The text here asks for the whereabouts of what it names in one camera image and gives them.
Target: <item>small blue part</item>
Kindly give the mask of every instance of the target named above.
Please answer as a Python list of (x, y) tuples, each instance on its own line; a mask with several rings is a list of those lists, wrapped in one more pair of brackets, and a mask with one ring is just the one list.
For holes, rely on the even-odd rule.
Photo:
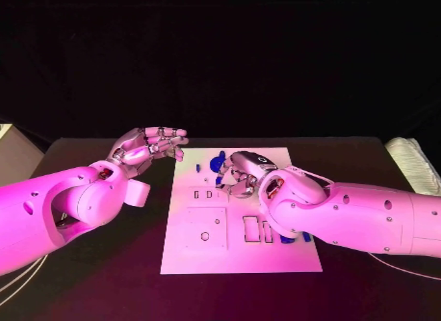
[(307, 232), (303, 232), (303, 236), (304, 236), (304, 241), (310, 242), (312, 241), (310, 234)]
[(221, 169), (221, 166), (222, 166), (224, 162), (225, 162), (225, 151), (222, 150), (221, 153), (219, 153), (219, 156), (216, 156), (209, 162), (211, 170), (215, 173), (219, 172), (219, 169)]
[(280, 236), (280, 240), (283, 244), (290, 244), (294, 243), (296, 239), (290, 239), (287, 237), (284, 237), (283, 235)]

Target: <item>dark table surface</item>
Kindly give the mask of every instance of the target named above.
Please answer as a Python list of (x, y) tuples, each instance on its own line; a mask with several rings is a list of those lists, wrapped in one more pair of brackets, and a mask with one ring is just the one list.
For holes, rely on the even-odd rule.
[[(113, 143), (58, 140), (33, 176), (91, 164)], [(199, 138), (188, 148), (274, 146), (288, 148), (294, 166), (335, 181), (411, 191), (376, 138)], [(153, 187), (146, 207), (124, 205), (108, 225), (49, 255), (0, 320), (441, 320), (441, 282), (319, 239), (323, 273), (162, 276), (173, 169), (173, 159), (154, 162), (139, 177)], [(381, 256), (441, 277), (440, 259)], [(0, 286), (17, 274), (0, 277)]]

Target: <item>white robotic arm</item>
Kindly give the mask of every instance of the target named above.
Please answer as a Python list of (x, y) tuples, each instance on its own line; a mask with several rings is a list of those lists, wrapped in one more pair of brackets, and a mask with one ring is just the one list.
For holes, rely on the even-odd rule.
[[(232, 187), (221, 182), (228, 168), (238, 182)], [(237, 152), (219, 171), (216, 188), (241, 198), (257, 190), (261, 211), (284, 237), (304, 231), (359, 251), (441, 258), (441, 197), (335, 183), (294, 166), (274, 168), (264, 156)]]
[(173, 128), (136, 128), (107, 160), (0, 187), (0, 275), (107, 224), (124, 203), (144, 206), (150, 186), (131, 178), (153, 159), (182, 161), (186, 134)]

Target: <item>black curtain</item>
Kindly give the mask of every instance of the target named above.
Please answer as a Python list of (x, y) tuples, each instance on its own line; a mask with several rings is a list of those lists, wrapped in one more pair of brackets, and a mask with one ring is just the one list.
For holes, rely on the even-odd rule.
[(137, 126), (192, 137), (415, 136), (441, 173), (441, 8), (6, 2), (0, 121), (43, 146)]

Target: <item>white fabric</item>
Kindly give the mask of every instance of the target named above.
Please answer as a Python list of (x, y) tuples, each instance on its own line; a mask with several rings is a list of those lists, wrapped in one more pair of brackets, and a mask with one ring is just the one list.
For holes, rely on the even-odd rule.
[(414, 138), (395, 138), (385, 145), (415, 193), (441, 196), (441, 178)]

